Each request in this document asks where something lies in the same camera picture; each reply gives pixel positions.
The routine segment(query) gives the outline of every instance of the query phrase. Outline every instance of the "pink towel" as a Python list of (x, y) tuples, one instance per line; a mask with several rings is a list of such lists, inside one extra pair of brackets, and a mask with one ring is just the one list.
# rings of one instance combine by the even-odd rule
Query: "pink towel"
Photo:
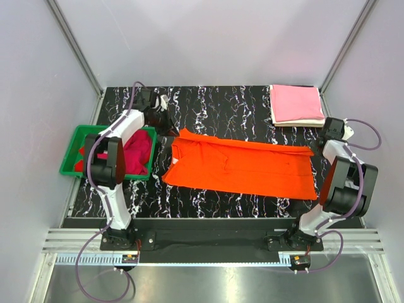
[(271, 104), (277, 122), (324, 119), (315, 87), (273, 85)]
[(153, 142), (147, 131), (140, 129), (124, 146), (126, 173), (129, 175), (147, 175), (145, 164), (149, 162)]

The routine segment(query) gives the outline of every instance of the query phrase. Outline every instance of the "green plastic crate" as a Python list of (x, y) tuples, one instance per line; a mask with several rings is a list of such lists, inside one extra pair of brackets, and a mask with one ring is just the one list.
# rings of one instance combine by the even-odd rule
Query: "green plastic crate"
[[(88, 134), (98, 134), (99, 132), (106, 129), (108, 126), (104, 125), (79, 125), (74, 131), (73, 137), (71, 138), (69, 148), (66, 151), (66, 154), (63, 158), (63, 162), (61, 165), (61, 169), (59, 170), (62, 175), (71, 175), (75, 177), (83, 177), (82, 172), (75, 172), (74, 165), (83, 159), (83, 156), (80, 155), (79, 149), (84, 146), (84, 140)], [(148, 132), (151, 140), (153, 141), (153, 145), (151, 146), (150, 151), (150, 159), (149, 162), (145, 165), (148, 171), (147, 175), (125, 175), (125, 180), (148, 180), (150, 178), (150, 174), (152, 172), (152, 164), (153, 164), (153, 155), (154, 149), (157, 140), (156, 130), (152, 127), (144, 127), (142, 128)]]

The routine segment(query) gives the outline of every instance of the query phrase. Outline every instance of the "orange cloth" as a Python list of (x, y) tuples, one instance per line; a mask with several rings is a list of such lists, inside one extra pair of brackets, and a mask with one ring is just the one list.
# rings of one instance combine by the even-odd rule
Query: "orange cloth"
[(176, 186), (317, 199), (308, 147), (225, 140), (180, 131), (163, 181)]

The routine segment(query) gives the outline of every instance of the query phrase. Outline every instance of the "black marble table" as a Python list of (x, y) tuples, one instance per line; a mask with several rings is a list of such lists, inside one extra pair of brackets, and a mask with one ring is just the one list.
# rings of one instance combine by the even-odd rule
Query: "black marble table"
[[(270, 117), (269, 86), (156, 87), (169, 96), (169, 109), (178, 129), (219, 138), (306, 146), (316, 139), (316, 128), (276, 128)], [(131, 88), (109, 87), (97, 121), (109, 125), (128, 106)], [(137, 218), (257, 218), (296, 217), (317, 201), (234, 194), (170, 186), (162, 182), (171, 161), (173, 138), (158, 139), (153, 171), (148, 181), (124, 181), (128, 209)], [(329, 169), (327, 161), (311, 157), (317, 193)], [(84, 179), (72, 217), (104, 217), (100, 198)]]

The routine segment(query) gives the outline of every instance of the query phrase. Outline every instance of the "clothing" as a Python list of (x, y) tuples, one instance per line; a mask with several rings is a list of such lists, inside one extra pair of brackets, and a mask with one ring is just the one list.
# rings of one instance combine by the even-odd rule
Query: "clothing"
[(170, 185), (293, 199), (317, 199), (308, 147), (271, 145), (180, 131), (163, 181)]
[(277, 122), (324, 120), (316, 87), (273, 85), (271, 106)]
[[(148, 171), (145, 164), (149, 162), (152, 146), (152, 139), (147, 131), (142, 129), (135, 132), (128, 142), (126, 142), (124, 146), (124, 156), (127, 175), (147, 175)], [(84, 155), (84, 148), (80, 148), (79, 152)], [(99, 153), (97, 157), (107, 159), (107, 154)], [(75, 164), (74, 171), (83, 171), (82, 160)]]

